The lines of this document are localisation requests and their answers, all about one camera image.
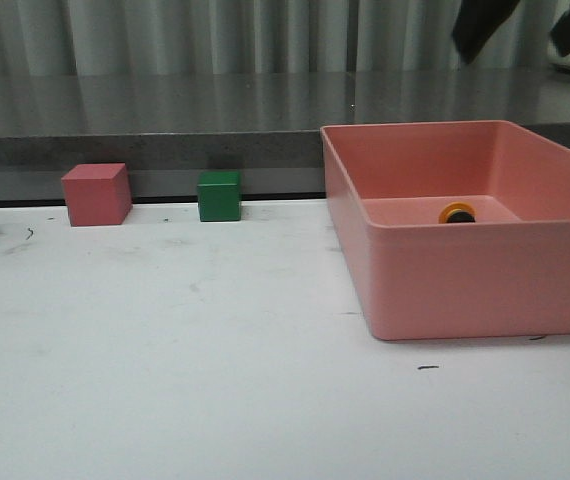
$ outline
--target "toy block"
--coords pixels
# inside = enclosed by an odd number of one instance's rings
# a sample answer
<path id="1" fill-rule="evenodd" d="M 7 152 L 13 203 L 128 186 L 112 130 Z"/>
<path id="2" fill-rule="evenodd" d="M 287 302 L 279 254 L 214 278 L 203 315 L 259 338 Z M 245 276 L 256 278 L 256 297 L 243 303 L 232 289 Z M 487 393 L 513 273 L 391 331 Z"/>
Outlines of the toy block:
<path id="1" fill-rule="evenodd" d="M 61 181 L 74 227 L 120 225 L 132 209 L 124 163 L 77 165 Z"/>
<path id="2" fill-rule="evenodd" d="M 198 179 L 201 222 L 241 219 L 241 175 L 238 171 L 203 172 Z"/>

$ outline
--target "pink plastic bin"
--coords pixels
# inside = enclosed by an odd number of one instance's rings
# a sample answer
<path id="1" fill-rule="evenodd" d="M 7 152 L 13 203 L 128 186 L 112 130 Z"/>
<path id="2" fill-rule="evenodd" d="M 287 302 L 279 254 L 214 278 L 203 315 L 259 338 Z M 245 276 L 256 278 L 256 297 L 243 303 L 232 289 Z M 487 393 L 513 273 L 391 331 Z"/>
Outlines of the pink plastic bin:
<path id="1" fill-rule="evenodd" d="M 330 213 L 375 337 L 570 333 L 570 150 L 503 121 L 322 137 Z M 440 224 L 454 201 L 476 223 Z"/>

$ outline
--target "pink cube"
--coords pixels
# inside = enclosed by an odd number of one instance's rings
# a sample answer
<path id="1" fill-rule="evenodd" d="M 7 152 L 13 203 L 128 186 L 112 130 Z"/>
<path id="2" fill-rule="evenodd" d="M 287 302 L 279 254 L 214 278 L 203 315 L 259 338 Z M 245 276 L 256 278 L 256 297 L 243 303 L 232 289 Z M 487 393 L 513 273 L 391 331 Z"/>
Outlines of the pink cube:
<path id="1" fill-rule="evenodd" d="M 132 209 L 124 163 L 77 165 L 61 180 L 72 226 L 120 225 Z"/>

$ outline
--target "gray countertop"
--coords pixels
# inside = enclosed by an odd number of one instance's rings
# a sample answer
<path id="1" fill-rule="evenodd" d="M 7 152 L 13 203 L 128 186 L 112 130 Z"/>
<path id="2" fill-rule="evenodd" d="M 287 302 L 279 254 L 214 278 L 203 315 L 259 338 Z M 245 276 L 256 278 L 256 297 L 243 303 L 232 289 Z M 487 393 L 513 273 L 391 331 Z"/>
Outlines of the gray countertop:
<path id="1" fill-rule="evenodd" d="M 137 197 L 192 195 L 241 168 L 245 193 L 322 191 L 319 127 L 505 119 L 570 147 L 552 69 L 0 78 L 0 200 L 57 199 L 77 163 L 125 161 Z"/>

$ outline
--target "table surface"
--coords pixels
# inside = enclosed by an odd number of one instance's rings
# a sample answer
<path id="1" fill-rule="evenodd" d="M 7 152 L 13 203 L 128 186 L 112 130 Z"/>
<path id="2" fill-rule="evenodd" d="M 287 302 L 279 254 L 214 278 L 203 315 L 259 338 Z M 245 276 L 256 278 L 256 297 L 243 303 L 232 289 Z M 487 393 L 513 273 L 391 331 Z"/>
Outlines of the table surface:
<path id="1" fill-rule="evenodd" d="M 2 209 L 0 479 L 52 478 L 568 479 L 570 336 L 375 340 L 322 200 Z"/>

